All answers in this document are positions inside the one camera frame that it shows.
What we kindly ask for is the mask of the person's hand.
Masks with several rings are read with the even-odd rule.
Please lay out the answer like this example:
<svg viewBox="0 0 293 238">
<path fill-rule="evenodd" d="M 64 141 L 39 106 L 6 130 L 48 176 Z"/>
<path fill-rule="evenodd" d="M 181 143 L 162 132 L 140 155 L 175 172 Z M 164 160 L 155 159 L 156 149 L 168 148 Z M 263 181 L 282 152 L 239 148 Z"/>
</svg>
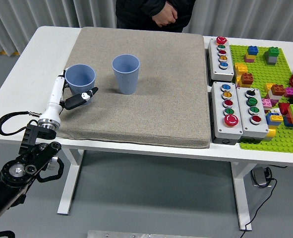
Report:
<svg viewBox="0 0 293 238">
<path fill-rule="evenodd" d="M 166 2 L 163 9 L 158 14 L 152 16 L 152 20 L 159 27 L 175 23 L 177 20 L 177 10 L 169 2 Z"/>
</svg>

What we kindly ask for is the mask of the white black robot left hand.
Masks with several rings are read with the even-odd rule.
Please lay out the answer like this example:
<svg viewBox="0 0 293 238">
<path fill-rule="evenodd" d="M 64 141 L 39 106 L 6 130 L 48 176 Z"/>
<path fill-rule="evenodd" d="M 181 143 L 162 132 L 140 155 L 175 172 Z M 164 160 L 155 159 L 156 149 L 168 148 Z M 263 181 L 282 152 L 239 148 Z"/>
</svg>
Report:
<svg viewBox="0 0 293 238">
<path fill-rule="evenodd" d="M 39 117 L 38 124 L 49 123 L 59 127 L 62 109 L 72 110 L 89 104 L 98 91 L 95 78 L 94 69 L 86 64 L 76 64 L 65 69 L 55 80 L 49 103 Z"/>
</svg>

